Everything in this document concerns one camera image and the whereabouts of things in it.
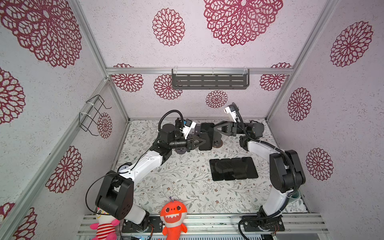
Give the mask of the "teal ceramic cup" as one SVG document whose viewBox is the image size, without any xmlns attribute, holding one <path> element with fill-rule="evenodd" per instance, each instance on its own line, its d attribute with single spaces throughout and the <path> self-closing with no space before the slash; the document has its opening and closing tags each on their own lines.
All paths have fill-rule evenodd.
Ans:
<svg viewBox="0 0 384 240">
<path fill-rule="evenodd" d="M 292 194 L 292 196 L 290 198 L 290 201 L 291 202 L 295 202 L 295 201 L 299 200 L 300 198 L 301 198 L 300 191 L 297 190 L 297 191 L 293 192 L 293 194 Z"/>
</svg>

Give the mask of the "black phone laid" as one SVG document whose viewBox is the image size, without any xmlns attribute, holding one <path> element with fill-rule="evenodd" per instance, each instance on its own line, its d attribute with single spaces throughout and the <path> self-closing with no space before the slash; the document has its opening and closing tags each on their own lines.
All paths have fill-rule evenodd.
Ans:
<svg viewBox="0 0 384 240">
<path fill-rule="evenodd" d="M 259 174 L 255 167 L 255 163 L 252 157 L 243 157 L 241 158 L 245 170 L 245 176 L 248 179 L 257 179 Z"/>
<path fill-rule="evenodd" d="M 223 181 L 224 174 L 223 170 L 220 168 L 220 159 L 210 159 L 210 168 L 212 179 L 214 182 Z"/>
</svg>

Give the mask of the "pink white plush toy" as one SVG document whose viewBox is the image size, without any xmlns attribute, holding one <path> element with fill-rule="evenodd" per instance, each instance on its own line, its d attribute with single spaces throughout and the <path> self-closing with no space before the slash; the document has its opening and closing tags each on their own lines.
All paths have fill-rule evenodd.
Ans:
<svg viewBox="0 0 384 240">
<path fill-rule="evenodd" d="M 120 221 L 109 215 L 101 208 L 97 208 L 97 223 L 92 224 L 90 228 L 96 230 L 96 236 L 92 240 L 116 240 L 117 229 Z"/>
</svg>

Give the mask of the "grey wall shelf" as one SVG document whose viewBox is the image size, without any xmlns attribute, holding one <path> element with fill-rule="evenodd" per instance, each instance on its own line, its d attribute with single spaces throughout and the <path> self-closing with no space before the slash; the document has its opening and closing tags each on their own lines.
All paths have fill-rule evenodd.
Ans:
<svg viewBox="0 0 384 240">
<path fill-rule="evenodd" d="M 172 69 L 175 90 L 245 90 L 250 85 L 248 69 L 239 71 L 179 71 Z"/>
</svg>

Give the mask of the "purple round phone stand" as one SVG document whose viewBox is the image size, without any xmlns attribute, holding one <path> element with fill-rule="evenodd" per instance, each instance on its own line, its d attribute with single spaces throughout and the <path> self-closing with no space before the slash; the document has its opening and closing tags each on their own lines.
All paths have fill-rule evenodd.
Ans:
<svg viewBox="0 0 384 240">
<path fill-rule="evenodd" d="M 175 148 L 175 152 L 179 155 L 183 155 L 188 151 L 187 147 Z"/>
</svg>

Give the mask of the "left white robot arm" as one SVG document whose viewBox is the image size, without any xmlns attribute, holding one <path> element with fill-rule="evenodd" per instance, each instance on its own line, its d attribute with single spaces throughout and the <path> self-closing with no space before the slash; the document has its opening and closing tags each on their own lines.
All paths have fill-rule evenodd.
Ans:
<svg viewBox="0 0 384 240">
<path fill-rule="evenodd" d="M 203 127 L 194 122 L 164 125 L 149 150 L 135 164 L 117 172 L 110 171 L 103 177 L 96 206 L 117 220 L 129 222 L 140 231 L 146 230 L 150 214 L 134 204 L 135 184 L 164 164 L 173 151 L 189 152 L 204 147 L 210 150 L 212 143 L 212 135 L 204 133 Z"/>
</svg>

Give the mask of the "red shark plush toy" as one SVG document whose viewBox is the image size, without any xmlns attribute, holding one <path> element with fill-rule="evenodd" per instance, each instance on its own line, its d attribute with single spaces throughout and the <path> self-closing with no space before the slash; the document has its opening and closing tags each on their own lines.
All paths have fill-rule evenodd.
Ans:
<svg viewBox="0 0 384 240">
<path fill-rule="evenodd" d="M 187 214 L 187 207 L 180 201 L 171 201 L 162 208 L 160 219 L 165 225 L 162 234 L 167 237 L 166 240 L 179 240 L 181 233 L 188 232 L 183 223 Z"/>
</svg>

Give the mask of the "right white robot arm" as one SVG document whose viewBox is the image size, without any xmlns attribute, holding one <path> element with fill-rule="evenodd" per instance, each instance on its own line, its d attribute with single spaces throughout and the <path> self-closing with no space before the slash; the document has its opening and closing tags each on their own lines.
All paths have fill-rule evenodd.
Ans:
<svg viewBox="0 0 384 240">
<path fill-rule="evenodd" d="M 306 182 L 306 177 L 298 153 L 284 151 L 261 140 L 264 125 L 256 121 L 235 123 L 222 121 L 214 126 L 216 133 L 235 137 L 239 135 L 240 146 L 269 161 L 270 190 L 267 201 L 253 216 L 244 216 L 238 223 L 239 232 L 260 230 L 264 232 L 284 231 L 283 210 L 298 193 L 299 187 Z"/>
</svg>

